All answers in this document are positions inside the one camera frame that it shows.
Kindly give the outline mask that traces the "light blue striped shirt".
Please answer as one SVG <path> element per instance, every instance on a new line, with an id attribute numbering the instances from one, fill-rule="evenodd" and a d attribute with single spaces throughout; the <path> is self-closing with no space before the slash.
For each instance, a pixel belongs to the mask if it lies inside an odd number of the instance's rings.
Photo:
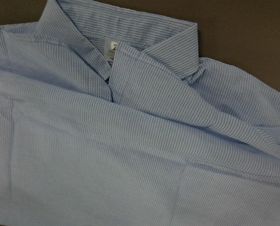
<path id="1" fill-rule="evenodd" d="M 49 0 L 0 25 L 0 224 L 280 226 L 280 92 L 196 23 Z"/>

